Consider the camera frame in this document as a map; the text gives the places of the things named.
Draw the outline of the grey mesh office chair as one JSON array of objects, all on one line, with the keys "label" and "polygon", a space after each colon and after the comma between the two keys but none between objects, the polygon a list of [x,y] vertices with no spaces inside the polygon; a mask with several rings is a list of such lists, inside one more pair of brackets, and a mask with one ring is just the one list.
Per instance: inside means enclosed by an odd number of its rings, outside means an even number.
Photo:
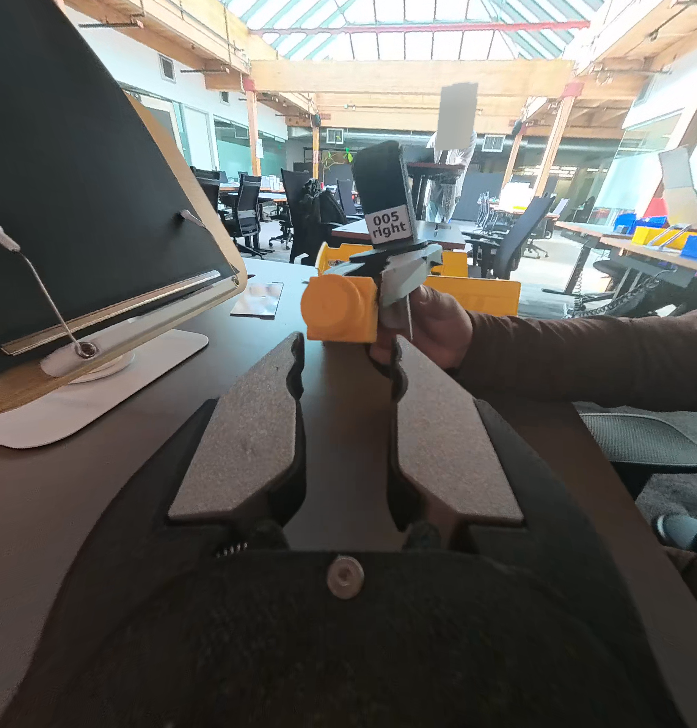
[{"label": "grey mesh office chair", "polygon": [[577,410],[633,499],[655,475],[697,474],[697,412]]}]

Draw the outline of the black high-back office chair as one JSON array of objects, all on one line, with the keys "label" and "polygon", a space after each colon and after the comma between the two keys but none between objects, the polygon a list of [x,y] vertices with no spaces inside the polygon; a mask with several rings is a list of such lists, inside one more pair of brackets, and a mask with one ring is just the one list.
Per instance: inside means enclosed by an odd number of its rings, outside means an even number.
[{"label": "black high-back office chair", "polygon": [[534,197],[509,230],[499,232],[462,232],[471,245],[472,265],[483,279],[510,279],[517,269],[531,234],[550,212],[554,195]]}]

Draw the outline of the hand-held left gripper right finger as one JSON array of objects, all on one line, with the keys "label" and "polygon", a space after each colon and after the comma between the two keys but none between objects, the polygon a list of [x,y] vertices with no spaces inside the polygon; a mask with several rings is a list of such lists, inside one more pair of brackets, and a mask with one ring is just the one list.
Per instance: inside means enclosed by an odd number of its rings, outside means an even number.
[{"label": "hand-held left gripper right finger", "polygon": [[387,504],[400,532],[429,523],[517,528],[524,517],[475,399],[404,336],[391,353]]}]

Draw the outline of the person's right hand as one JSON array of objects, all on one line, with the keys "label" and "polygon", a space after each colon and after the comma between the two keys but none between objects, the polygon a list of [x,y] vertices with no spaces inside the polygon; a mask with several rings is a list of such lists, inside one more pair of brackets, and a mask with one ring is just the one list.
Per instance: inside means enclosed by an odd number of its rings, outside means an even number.
[{"label": "person's right hand", "polygon": [[370,358],[388,366],[396,336],[412,341],[415,348],[444,370],[456,370],[469,349],[472,324],[468,313],[453,296],[420,286],[408,298],[410,328],[380,323],[377,339],[369,346]]}]

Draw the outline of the black mesh office chair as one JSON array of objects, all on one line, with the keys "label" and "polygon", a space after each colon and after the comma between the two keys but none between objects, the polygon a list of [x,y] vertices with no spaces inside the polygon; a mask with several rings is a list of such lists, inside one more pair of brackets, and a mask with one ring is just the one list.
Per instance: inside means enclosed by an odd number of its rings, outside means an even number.
[{"label": "black mesh office chair", "polygon": [[238,191],[231,202],[232,216],[227,220],[226,227],[234,241],[245,240],[244,247],[250,255],[262,259],[264,252],[259,241],[261,221],[258,210],[261,184],[261,176],[241,175]]},{"label": "black mesh office chair", "polygon": [[219,213],[220,171],[196,168],[193,165],[190,166],[190,169],[208,198],[210,205]]}]

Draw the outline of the person's right forearm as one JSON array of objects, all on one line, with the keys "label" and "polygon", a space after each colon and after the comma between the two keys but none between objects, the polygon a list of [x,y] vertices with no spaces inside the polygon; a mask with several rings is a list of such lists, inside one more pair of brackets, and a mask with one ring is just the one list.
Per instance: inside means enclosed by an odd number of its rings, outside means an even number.
[{"label": "person's right forearm", "polygon": [[667,317],[469,319],[471,342],[453,376],[470,392],[697,412],[697,309]]}]

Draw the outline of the glossy rectangular plate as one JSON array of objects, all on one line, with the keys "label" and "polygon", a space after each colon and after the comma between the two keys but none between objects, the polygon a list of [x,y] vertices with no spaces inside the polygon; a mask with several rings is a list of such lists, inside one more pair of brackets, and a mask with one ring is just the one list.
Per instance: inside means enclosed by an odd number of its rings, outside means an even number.
[{"label": "glossy rectangular plate", "polygon": [[274,320],[279,307],[284,284],[282,282],[252,282],[235,297],[232,317],[249,317]]}]

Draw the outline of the office chair with jacket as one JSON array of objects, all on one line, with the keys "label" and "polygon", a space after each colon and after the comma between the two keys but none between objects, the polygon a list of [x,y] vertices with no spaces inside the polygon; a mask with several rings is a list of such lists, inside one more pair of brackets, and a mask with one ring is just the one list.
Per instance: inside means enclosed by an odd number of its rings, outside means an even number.
[{"label": "office chair with jacket", "polygon": [[328,241],[330,230],[337,225],[318,224],[303,226],[298,221],[297,207],[300,189],[310,178],[308,173],[281,170],[284,191],[287,197],[290,220],[292,223],[293,241],[289,262],[314,267],[322,245]]}]

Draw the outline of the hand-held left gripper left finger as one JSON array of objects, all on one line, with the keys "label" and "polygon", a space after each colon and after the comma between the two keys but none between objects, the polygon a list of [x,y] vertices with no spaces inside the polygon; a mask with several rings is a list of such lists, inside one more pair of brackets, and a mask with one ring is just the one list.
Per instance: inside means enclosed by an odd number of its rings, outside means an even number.
[{"label": "hand-held left gripper left finger", "polygon": [[290,333],[219,398],[171,503],[171,521],[239,529],[290,522],[306,497],[304,364],[304,335]]}]

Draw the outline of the grey shoe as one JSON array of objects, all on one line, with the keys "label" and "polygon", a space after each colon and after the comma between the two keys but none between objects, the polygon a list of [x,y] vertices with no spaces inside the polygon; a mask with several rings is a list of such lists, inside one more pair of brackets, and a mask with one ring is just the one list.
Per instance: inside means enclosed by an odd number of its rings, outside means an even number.
[{"label": "grey shoe", "polygon": [[696,518],[680,513],[660,515],[653,529],[664,546],[697,553]]}]

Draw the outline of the yellow block with peg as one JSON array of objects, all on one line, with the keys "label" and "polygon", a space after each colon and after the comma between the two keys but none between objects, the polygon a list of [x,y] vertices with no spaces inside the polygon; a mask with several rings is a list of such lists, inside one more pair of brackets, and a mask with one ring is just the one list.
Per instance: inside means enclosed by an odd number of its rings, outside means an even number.
[{"label": "yellow block with peg", "polygon": [[378,287],[372,278],[310,278],[300,311],[310,341],[372,344],[377,339]]}]

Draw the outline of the black jacket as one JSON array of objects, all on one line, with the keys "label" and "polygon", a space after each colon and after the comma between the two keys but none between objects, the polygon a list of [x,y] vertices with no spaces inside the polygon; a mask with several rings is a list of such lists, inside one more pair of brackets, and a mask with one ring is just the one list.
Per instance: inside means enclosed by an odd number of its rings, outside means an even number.
[{"label": "black jacket", "polygon": [[342,226],[349,222],[334,194],[321,188],[315,178],[309,178],[300,189],[297,210],[298,221],[303,226]]}]

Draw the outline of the long wooden desk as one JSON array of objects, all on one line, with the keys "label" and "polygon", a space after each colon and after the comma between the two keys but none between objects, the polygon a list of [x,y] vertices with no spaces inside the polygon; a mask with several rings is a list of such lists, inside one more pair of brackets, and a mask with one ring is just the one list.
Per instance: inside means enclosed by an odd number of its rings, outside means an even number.
[{"label": "long wooden desk", "polygon": [[616,250],[623,263],[629,263],[632,259],[644,263],[651,263],[654,260],[697,273],[697,259],[686,258],[681,255],[680,250],[670,250],[668,247],[655,248],[633,244],[630,236],[618,234],[609,226],[562,221],[556,223],[555,229],[562,237],[581,245],[569,279],[571,287],[575,285],[574,281],[583,271],[592,250]]}]

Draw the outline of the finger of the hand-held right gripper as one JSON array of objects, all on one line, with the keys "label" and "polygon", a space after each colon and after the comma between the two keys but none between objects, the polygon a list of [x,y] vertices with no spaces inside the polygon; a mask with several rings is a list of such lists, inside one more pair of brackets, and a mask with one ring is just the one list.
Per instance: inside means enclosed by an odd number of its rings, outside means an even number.
[{"label": "finger of the hand-held right gripper", "polygon": [[326,275],[377,279],[384,269],[384,260],[362,259],[337,262],[326,269]]},{"label": "finger of the hand-held right gripper", "polygon": [[413,330],[410,294],[428,276],[426,253],[402,253],[388,259],[380,274],[378,321],[395,331]]}]

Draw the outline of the tall standing desk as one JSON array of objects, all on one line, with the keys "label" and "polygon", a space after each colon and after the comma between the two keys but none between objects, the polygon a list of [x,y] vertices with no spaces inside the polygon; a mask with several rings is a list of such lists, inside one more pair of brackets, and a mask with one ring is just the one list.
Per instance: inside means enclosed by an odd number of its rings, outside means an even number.
[{"label": "tall standing desk", "polygon": [[459,177],[462,166],[434,162],[409,162],[410,198],[417,221],[426,221],[426,206],[433,181],[452,184]]}]

